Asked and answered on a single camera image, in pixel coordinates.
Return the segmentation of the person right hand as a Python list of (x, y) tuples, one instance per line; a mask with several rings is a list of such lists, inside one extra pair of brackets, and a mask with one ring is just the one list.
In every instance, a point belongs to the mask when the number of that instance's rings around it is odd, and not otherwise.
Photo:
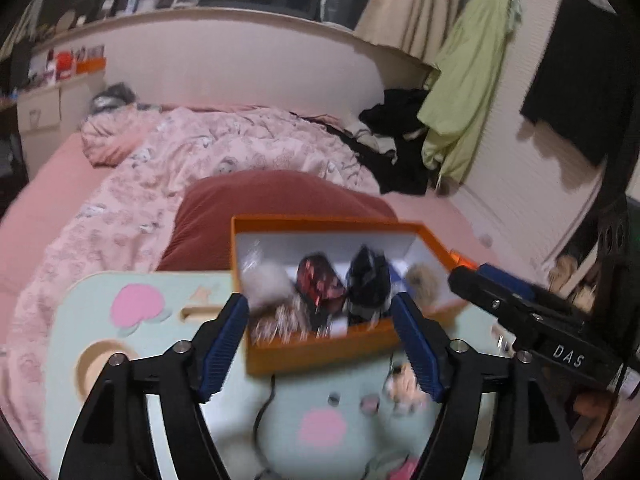
[(616, 415), (611, 415), (608, 424), (605, 425), (605, 417), (610, 408), (616, 410), (620, 403), (620, 398), (613, 396), (612, 392), (593, 392), (580, 394), (573, 406), (577, 422), (574, 423), (570, 433), (574, 440), (574, 445), (578, 453), (587, 452), (597, 442), (598, 434), (605, 428), (605, 436)]

